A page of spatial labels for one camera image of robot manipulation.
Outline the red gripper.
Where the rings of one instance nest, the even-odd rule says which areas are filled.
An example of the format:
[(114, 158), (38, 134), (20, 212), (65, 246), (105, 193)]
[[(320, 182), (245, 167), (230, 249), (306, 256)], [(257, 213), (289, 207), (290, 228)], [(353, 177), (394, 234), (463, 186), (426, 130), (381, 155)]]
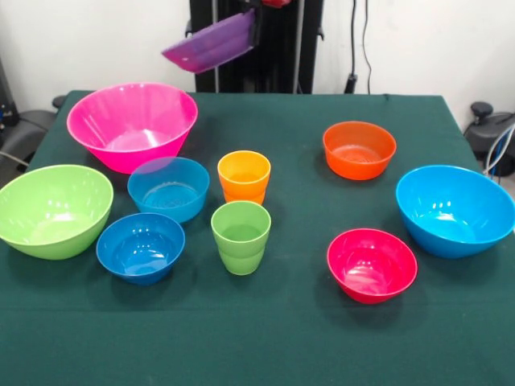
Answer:
[[(262, 3), (270, 7), (283, 7), (290, 3), (290, 0), (262, 0)], [(262, 6), (253, 7), (254, 21), (252, 25), (252, 46), (257, 47), (262, 35)]]

